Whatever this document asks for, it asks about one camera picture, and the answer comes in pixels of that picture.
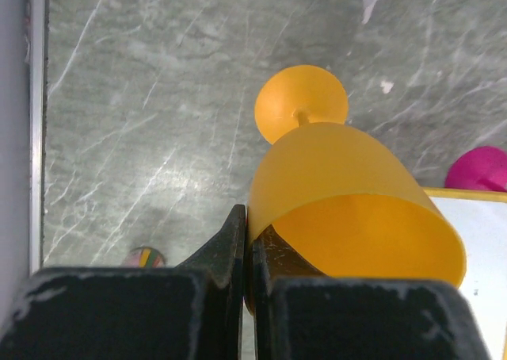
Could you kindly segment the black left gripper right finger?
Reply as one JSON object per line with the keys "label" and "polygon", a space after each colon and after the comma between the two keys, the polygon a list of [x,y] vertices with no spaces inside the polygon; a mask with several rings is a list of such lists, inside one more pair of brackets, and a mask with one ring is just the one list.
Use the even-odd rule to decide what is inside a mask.
{"label": "black left gripper right finger", "polygon": [[442,281],[332,278],[273,228],[252,245],[259,359],[487,359],[475,318]]}

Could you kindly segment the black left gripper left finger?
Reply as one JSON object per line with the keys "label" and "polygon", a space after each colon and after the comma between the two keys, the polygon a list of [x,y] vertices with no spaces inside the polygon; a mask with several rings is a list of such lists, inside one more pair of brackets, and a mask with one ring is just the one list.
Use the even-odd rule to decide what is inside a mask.
{"label": "black left gripper left finger", "polygon": [[4,359],[238,359],[246,210],[175,267],[48,267],[18,294]]}

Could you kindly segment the orange wine glass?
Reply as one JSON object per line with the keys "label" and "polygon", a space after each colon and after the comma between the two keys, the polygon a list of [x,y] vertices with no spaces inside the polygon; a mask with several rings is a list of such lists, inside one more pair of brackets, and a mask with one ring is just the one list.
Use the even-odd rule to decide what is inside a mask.
{"label": "orange wine glass", "polygon": [[335,278],[428,279],[460,286],[457,231],[396,156],[349,126],[339,79],[313,65],[276,73],[254,106],[270,148],[250,186],[250,243],[272,228]]}

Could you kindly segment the pink wine glass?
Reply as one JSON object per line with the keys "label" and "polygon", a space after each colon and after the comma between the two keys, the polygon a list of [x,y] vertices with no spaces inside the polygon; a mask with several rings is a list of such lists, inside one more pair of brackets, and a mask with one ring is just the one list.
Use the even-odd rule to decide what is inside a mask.
{"label": "pink wine glass", "polygon": [[444,186],[449,189],[506,191],[506,152],[494,146],[474,148],[449,168]]}

